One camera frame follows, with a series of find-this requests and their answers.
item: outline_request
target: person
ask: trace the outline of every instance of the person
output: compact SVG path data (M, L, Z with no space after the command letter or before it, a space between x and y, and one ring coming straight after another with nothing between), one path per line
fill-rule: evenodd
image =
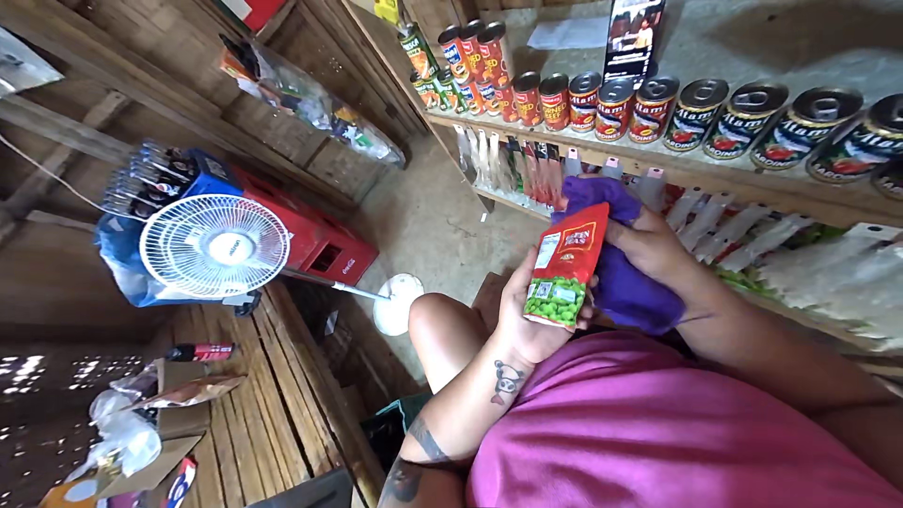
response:
M421 296L410 335L435 395L379 506L903 506L890 391L747 303L659 215L610 221L605 240L684 300L676 329L697 360L526 320L535 248L491 334L464 304Z
M652 27L649 26L649 20L644 17L640 23L639 32L637 32L637 39L633 42L633 47L639 50L651 46L652 35L653 32Z

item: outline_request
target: bottle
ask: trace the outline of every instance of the bottle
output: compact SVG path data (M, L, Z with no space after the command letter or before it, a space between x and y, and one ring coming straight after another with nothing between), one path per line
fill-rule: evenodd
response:
M170 362L212 362L227 360L236 345L233 343L176 344L166 352Z

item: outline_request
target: chip bag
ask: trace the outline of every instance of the chip bag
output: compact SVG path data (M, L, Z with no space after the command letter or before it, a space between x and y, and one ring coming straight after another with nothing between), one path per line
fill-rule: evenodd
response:
M588 206L555 224L539 244L524 317L574 327L605 240L609 204Z

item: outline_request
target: pink shirt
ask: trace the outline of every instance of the pink shirt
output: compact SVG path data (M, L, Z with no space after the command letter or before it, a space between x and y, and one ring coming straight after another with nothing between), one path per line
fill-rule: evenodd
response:
M470 470L471 506L903 506L827 431L637 334L536 367Z

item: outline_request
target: fan base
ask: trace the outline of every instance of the fan base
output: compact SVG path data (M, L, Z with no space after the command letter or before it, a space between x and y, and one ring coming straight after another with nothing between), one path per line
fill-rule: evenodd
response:
M395 337L407 332L407 317L411 304L424 293L420 279L400 273L379 289L379 295L388 296L391 301L377 300L373 303L373 322L384 335Z

